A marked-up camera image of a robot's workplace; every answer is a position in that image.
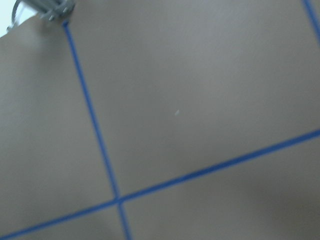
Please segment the aluminium frame post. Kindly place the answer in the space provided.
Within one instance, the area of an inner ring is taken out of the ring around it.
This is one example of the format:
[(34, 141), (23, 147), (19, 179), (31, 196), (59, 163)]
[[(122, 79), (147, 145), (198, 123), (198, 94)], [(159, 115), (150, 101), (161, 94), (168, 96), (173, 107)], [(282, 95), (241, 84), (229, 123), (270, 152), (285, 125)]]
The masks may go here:
[(69, 16), (76, 5), (74, 0), (22, 0), (22, 2), (47, 21)]

